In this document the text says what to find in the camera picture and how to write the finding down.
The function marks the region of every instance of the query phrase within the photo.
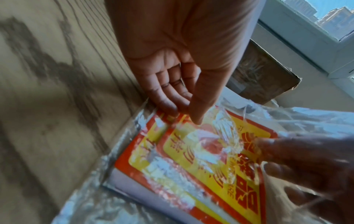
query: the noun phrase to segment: wooden table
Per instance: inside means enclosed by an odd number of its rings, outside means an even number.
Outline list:
[[[50,223],[146,96],[103,0],[1,0],[0,49],[0,222]]]

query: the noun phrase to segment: red and yellow card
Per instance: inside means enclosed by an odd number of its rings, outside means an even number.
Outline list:
[[[218,108],[207,113],[201,126],[186,115],[172,122],[158,112],[115,167],[203,223],[229,222],[169,178],[166,167],[186,176],[237,222],[264,224],[266,193],[256,164],[255,137],[274,138],[276,133]],[[152,155],[158,155],[158,161]]]

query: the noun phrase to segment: hand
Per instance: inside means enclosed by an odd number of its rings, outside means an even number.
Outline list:
[[[295,137],[257,139],[270,176],[310,188],[284,190],[295,205],[315,199],[309,210],[335,224],[354,223],[354,137]]]
[[[105,2],[142,89],[166,113],[201,124],[242,58],[265,0]]]

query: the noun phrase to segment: wall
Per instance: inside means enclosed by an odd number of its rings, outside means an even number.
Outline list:
[[[276,98],[280,106],[354,112],[352,97],[328,79],[327,74],[317,70],[259,24],[255,28],[252,40],[302,78],[302,82],[295,90]]]

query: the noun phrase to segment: brown box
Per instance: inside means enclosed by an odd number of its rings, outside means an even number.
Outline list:
[[[246,99],[265,104],[294,89],[300,81],[301,78],[251,40],[226,86]]]

